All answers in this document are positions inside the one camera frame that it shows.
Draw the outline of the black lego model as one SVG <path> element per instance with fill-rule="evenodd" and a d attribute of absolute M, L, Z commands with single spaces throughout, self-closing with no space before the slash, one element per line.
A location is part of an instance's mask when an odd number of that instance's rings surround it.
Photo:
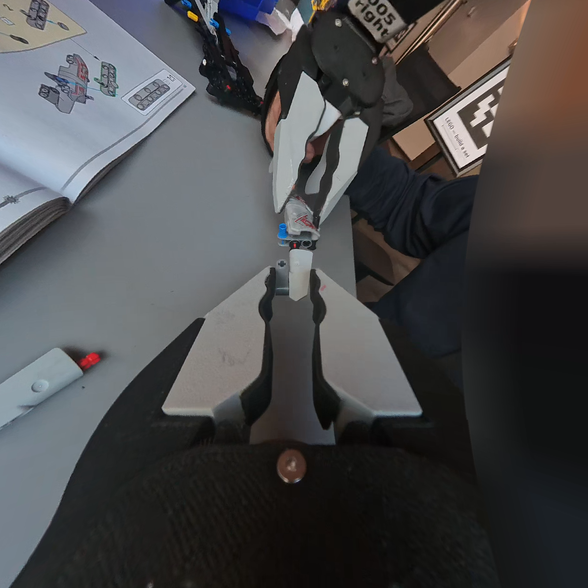
<path fill-rule="evenodd" d="M 220 104 L 261 115 L 263 99 L 254 90 L 250 71 L 241 62 L 231 32 L 218 12 L 218 1 L 165 1 L 190 20 L 202 39 L 199 73 L 208 81 L 206 92 Z"/>

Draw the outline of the grey lego piece red sticker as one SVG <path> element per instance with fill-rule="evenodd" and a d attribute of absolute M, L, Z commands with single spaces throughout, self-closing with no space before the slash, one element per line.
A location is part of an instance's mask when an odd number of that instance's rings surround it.
<path fill-rule="evenodd" d="M 281 247 L 316 249 L 320 231 L 313 223 L 312 210 L 298 196 L 291 196 L 285 203 L 284 219 L 278 227 L 277 242 Z"/>

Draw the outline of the framed marker sign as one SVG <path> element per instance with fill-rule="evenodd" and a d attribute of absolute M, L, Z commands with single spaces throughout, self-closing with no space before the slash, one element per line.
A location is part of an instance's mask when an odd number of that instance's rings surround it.
<path fill-rule="evenodd" d="M 504 59 L 424 119 L 457 178 L 483 161 L 510 65 Z"/>

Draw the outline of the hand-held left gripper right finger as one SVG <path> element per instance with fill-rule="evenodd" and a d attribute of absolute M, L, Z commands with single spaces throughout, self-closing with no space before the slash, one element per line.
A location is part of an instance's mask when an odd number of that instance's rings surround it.
<path fill-rule="evenodd" d="M 311 270 L 310 297 L 313 404 L 321 427 L 422 417 L 378 317 L 322 270 Z"/>

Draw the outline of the person's leg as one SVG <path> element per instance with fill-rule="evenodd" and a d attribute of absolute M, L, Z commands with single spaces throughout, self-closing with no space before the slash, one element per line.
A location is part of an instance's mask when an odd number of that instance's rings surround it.
<path fill-rule="evenodd" d="M 367 307 L 401 327 L 426 356 L 449 361 L 462 354 L 466 243 L 432 252 L 391 291 Z"/>

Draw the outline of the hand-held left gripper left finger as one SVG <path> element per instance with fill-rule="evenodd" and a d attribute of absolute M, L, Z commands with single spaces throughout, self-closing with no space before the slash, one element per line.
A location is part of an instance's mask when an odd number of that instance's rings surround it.
<path fill-rule="evenodd" d="M 162 405 L 167 416 L 251 426 L 269 407 L 276 271 L 267 267 L 213 308 Z"/>

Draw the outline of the blue plastic bin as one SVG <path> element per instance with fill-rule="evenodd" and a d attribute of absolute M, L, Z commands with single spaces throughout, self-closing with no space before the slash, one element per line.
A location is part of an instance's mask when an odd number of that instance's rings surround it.
<path fill-rule="evenodd" d="M 218 1 L 218 7 L 221 12 L 247 21 L 256 21 L 260 15 L 270 15 L 277 3 L 278 1 Z"/>

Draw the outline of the white and grey lego piece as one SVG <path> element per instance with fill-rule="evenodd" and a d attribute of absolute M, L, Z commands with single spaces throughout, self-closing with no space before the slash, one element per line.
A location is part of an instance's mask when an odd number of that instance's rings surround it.
<path fill-rule="evenodd" d="M 307 296 L 311 278 L 313 252 L 293 248 L 288 257 L 275 264 L 275 295 L 288 296 L 298 302 Z"/>

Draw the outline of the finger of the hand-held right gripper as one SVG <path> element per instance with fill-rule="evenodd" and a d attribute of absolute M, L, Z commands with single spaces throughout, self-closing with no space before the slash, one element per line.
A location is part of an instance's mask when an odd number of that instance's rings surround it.
<path fill-rule="evenodd" d="M 337 122 L 323 153 L 303 167 L 302 199 L 317 230 L 354 179 L 368 130 L 358 117 Z"/>
<path fill-rule="evenodd" d="M 272 158 L 272 193 L 275 212 L 283 211 L 298 180 L 309 141 L 324 135 L 342 114 L 320 92 L 308 74 L 300 74 L 285 118 L 276 126 Z"/>

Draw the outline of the person's right forearm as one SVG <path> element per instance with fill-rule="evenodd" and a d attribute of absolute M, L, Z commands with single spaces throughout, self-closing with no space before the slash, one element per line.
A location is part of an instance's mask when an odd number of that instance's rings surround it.
<path fill-rule="evenodd" d="M 347 189 L 352 209 L 401 254 L 463 280 L 479 175 L 445 180 L 418 173 L 376 148 Z"/>

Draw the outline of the clear plastic bag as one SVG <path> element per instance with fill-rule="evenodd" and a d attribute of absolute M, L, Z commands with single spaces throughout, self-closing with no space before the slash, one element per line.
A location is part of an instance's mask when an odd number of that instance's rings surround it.
<path fill-rule="evenodd" d="M 260 12 L 258 22 L 269 27 L 275 35 L 281 35 L 289 31 L 292 41 L 295 40 L 299 30 L 304 26 L 304 21 L 297 9 L 290 16 L 278 10 L 273 10 L 272 13 Z"/>

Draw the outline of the lego instruction booklet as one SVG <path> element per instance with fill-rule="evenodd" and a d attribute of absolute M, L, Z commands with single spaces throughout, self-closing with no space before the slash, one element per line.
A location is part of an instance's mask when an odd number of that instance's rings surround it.
<path fill-rule="evenodd" d="M 90 1 L 1 1 L 1 263 L 194 93 Z"/>

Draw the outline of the person's right hand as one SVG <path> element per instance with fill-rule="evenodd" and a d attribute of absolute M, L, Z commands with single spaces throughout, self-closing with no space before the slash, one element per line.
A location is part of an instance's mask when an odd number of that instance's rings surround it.
<path fill-rule="evenodd" d="M 275 148 L 275 132 L 277 124 L 281 119 L 281 96 L 277 91 L 268 106 L 265 122 L 263 124 L 263 138 L 268 148 L 268 152 L 273 156 Z"/>

